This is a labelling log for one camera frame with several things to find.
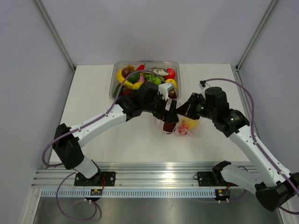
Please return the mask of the red toy pear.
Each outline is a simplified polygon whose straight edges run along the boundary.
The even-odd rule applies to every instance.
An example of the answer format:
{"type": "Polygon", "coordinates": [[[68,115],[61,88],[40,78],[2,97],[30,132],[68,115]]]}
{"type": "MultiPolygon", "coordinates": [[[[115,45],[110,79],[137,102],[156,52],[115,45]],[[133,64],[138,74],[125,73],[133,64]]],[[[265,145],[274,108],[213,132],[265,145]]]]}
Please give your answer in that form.
{"type": "Polygon", "coordinates": [[[182,123],[178,128],[178,134],[180,135],[188,135],[189,134],[189,128],[187,123],[182,123]]]}

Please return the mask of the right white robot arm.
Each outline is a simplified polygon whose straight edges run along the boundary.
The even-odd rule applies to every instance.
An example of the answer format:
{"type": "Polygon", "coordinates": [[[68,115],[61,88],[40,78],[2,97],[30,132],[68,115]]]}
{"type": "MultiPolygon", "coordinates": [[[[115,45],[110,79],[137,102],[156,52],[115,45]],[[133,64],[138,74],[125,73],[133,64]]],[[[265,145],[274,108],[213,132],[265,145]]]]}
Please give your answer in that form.
{"type": "Polygon", "coordinates": [[[291,173],[256,137],[246,117],[231,109],[227,95],[220,87],[208,87],[201,94],[193,93],[176,109],[189,119],[206,118],[215,128],[235,143],[258,171],[257,175],[222,161],[212,168],[212,180],[218,185],[235,184],[252,194],[267,210],[274,211],[299,191],[299,174],[291,173]]]}

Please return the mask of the dark green toy avocado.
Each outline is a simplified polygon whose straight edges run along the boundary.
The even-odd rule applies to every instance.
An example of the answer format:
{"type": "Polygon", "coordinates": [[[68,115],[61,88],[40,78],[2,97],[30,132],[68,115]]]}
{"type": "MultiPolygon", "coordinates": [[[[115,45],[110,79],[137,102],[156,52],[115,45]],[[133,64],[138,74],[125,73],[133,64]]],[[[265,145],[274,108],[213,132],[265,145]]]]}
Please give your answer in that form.
{"type": "Polygon", "coordinates": [[[135,73],[135,74],[131,75],[127,79],[127,81],[134,84],[134,83],[138,82],[139,79],[140,79],[140,73],[135,73]]]}

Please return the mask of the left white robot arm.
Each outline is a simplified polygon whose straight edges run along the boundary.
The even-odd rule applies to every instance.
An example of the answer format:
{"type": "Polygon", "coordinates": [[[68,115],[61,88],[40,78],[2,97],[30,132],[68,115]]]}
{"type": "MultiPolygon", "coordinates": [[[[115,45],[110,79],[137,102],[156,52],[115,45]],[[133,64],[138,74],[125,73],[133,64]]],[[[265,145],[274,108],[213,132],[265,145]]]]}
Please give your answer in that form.
{"type": "Polygon", "coordinates": [[[177,123],[176,104],[166,109],[169,92],[174,87],[170,82],[161,85],[145,82],[139,89],[116,98],[102,114],[71,127],[59,125],[52,147],[63,166],[82,174],[89,185],[97,185],[101,180],[101,171],[95,162],[84,156],[82,148],[101,133],[140,116],[142,112],[149,112],[161,121],[177,123]]]}

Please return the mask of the clear zip top bag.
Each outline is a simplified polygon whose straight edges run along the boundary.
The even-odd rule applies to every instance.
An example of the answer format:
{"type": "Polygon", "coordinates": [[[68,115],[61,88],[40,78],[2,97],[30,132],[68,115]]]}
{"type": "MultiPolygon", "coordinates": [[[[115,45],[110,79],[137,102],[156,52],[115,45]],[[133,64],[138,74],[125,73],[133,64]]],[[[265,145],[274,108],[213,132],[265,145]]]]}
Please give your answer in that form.
{"type": "Polygon", "coordinates": [[[154,118],[155,127],[167,135],[199,137],[202,127],[201,119],[193,120],[178,114],[178,123],[166,124],[154,118]]]}

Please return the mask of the yellow toy bell pepper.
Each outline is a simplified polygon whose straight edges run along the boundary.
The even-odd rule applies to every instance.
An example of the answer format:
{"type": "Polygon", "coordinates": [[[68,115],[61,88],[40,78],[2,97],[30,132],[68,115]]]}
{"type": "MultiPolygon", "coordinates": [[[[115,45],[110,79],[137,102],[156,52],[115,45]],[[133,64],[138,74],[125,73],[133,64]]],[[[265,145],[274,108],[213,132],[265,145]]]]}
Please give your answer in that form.
{"type": "Polygon", "coordinates": [[[187,121],[187,124],[188,124],[188,128],[189,130],[192,130],[192,129],[195,129],[195,128],[198,128],[199,125],[200,125],[200,120],[193,120],[193,119],[190,119],[187,121]]]}

